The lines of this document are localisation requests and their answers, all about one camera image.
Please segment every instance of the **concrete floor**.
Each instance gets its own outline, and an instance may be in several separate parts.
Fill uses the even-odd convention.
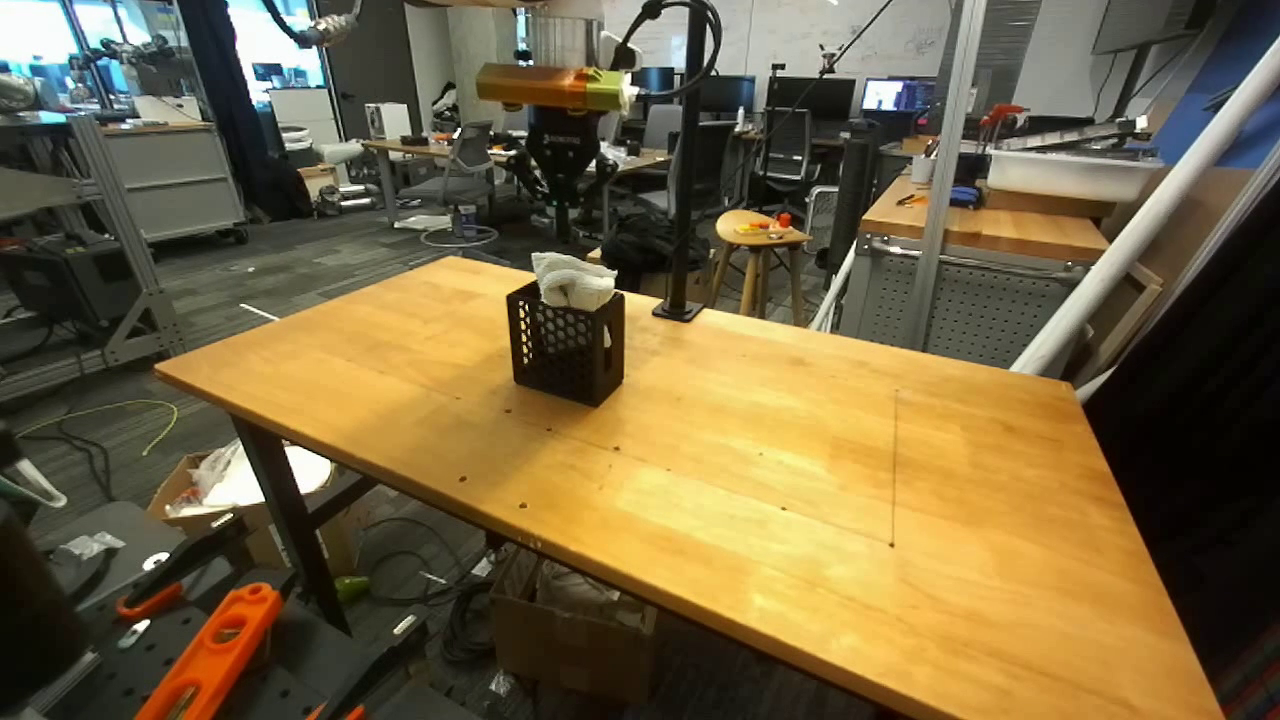
[[[244,328],[264,326],[259,312],[292,316],[384,276],[432,264],[442,258],[478,258],[513,267],[529,267],[529,252],[562,247],[550,228],[513,224],[491,244],[420,240],[417,234],[391,234],[375,212],[354,212],[340,219],[288,219],[254,224],[247,244],[184,240],[157,247],[157,274],[178,305],[193,350]],[[821,299],[821,274],[809,264],[809,308]],[[723,308],[738,305],[738,282],[723,283]],[[11,342],[19,326],[0,326],[0,350],[25,350]],[[29,456],[73,498],[65,514],[42,514],[31,534],[50,534],[67,518],[85,518],[105,505],[105,487],[87,473],[93,441],[110,452],[111,498],[148,505],[170,469],[187,452],[209,452],[234,441],[226,411],[160,383],[148,363],[73,381],[56,393],[29,397],[0,410],[25,438]],[[407,498],[375,491],[364,500],[375,520],[364,524],[359,571],[371,571],[381,589],[403,589],[403,568],[391,563],[397,547],[417,547],[420,571],[462,578],[479,553],[479,527],[469,527],[445,514],[432,514]],[[821,685],[795,669],[756,655],[723,636],[684,628],[672,621],[660,636],[654,699],[616,710],[569,691],[488,691],[496,675],[491,655],[462,660],[450,646],[452,592],[420,596],[432,623],[428,685],[478,715],[872,715],[872,710],[832,685]],[[355,636],[381,636],[403,604],[390,596],[354,609]]]

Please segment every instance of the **cardboard box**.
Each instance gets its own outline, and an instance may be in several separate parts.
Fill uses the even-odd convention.
[[[197,491],[197,482],[193,482],[193,469],[201,465],[204,456],[182,456],[178,469],[160,482],[160,487],[151,491],[151,505],[148,505],[148,518],[160,520],[160,524],[173,524],[182,527],[184,536],[204,536],[209,524],[222,518],[222,514],[209,514],[209,518],[170,518],[166,505],[178,505],[182,498],[193,498]],[[254,563],[259,568],[288,568],[288,558],[285,558],[285,545],[280,545],[280,534],[269,518],[264,505],[247,505],[247,507],[238,507],[238,518],[244,520],[247,527],[247,558]],[[359,534],[359,520],[354,514],[335,514],[320,534],[320,547],[329,558],[329,571],[334,578],[346,578],[346,571],[355,571],[355,534]]]
[[[642,706],[654,680],[655,609],[644,609],[642,628],[543,609],[534,599],[535,571],[540,558],[521,547],[491,578],[496,664],[569,691]]]

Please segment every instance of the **black mesh container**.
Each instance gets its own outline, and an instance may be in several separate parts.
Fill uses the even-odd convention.
[[[550,308],[535,283],[507,295],[517,383],[602,406],[624,383],[624,295],[595,312]]]

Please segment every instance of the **stool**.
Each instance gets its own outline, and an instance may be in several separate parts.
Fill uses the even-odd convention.
[[[803,326],[799,247],[809,244],[809,238],[799,228],[786,228],[782,219],[771,219],[765,212],[748,212],[748,208],[723,212],[715,219],[715,238],[719,238],[719,260],[715,260],[715,274],[709,283],[709,305],[715,305],[715,295],[719,295],[719,276],[728,267],[728,258],[748,252],[741,312],[765,316],[767,260],[771,260],[771,252],[787,252],[786,260],[793,267],[793,316],[795,316],[795,326]]]

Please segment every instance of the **metal frame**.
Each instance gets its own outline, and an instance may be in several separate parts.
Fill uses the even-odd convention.
[[[67,383],[76,375],[93,375],[93,372],[105,372],[105,370],[131,363],[142,356],[182,353],[184,350],[184,332],[182,332],[182,326],[173,316],[173,305],[170,305],[170,295],[160,289],[151,252],[148,252],[148,244],[143,244],[143,238],[142,238],[142,228],[137,228],[137,219],[128,212],[123,190],[121,190],[121,180],[116,180],[116,174],[110,166],[96,118],[73,118],[67,127],[73,127],[73,140],[76,140],[73,145],[73,162],[79,170],[79,178],[76,178],[79,203],[96,203],[105,212],[110,234],[116,238],[123,260],[128,260],[128,267],[137,276],[142,295],[131,299],[123,322],[116,326],[116,332],[101,350],[76,353],[76,356],[60,356],[60,360],[50,360],[50,363],[29,370],[29,372],[0,375],[0,406],[31,397],[31,393],[43,393],[43,388],[56,388],[56,383]]]

